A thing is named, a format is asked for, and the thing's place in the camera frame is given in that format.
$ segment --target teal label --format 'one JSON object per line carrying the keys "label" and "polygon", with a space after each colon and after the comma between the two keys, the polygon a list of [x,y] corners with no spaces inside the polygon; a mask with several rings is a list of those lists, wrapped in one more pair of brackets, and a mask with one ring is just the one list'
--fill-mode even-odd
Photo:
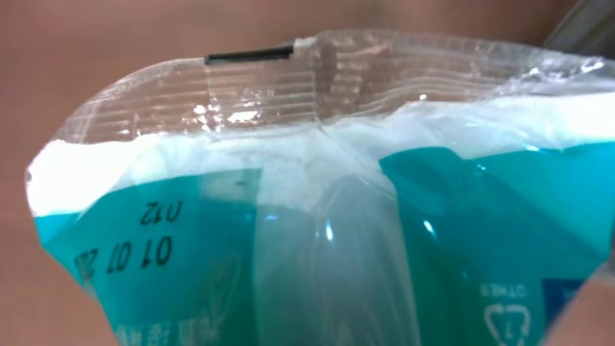
{"label": "teal label", "polygon": [[258,170],[169,179],[36,222],[120,345],[256,345],[258,183]]}
{"label": "teal label", "polygon": [[398,193],[423,344],[539,344],[565,305],[563,283],[572,289],[607,259],[615,144],[531,149],[381,160]]}

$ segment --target brown background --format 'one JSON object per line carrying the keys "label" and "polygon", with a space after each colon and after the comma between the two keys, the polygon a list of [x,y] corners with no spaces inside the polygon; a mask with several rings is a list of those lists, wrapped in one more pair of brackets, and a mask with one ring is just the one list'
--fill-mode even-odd
{"label": "brown background", "polygon": [[102,87],[154,62],[335,28],[539,44],[574,1],[1,1],[0,345],[114,344],[103,312],[39,247],[23,188],[29,161]]}

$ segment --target transparent plastic packaging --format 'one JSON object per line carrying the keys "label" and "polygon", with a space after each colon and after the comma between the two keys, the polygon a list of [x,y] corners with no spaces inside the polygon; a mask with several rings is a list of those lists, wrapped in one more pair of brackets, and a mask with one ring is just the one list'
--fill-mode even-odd
{"label": "transparent plastic packaging", "polygon": [[608,258],[614,66],[386,31],[164,62],[28,200],[120,345],[533,345]]}

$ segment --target plastic package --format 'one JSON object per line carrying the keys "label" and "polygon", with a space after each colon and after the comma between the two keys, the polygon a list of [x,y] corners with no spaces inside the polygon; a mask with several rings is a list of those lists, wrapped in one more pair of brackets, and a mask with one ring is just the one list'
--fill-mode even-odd
{"label": "plastic package", "polygon": [[291,51],[140,70],[28,168],[120,345],[539,343],[608,258],[613,62],[385,31]]}

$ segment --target clear plastic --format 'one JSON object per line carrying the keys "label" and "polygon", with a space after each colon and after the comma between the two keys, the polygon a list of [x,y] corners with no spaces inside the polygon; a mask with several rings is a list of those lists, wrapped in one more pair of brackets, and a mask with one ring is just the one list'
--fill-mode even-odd
{"label": "clear plastic", "polygon": [[164,62],[66,120],[28,200],[121,345],[536,344],[608,257],[614,66],[386,31]]}

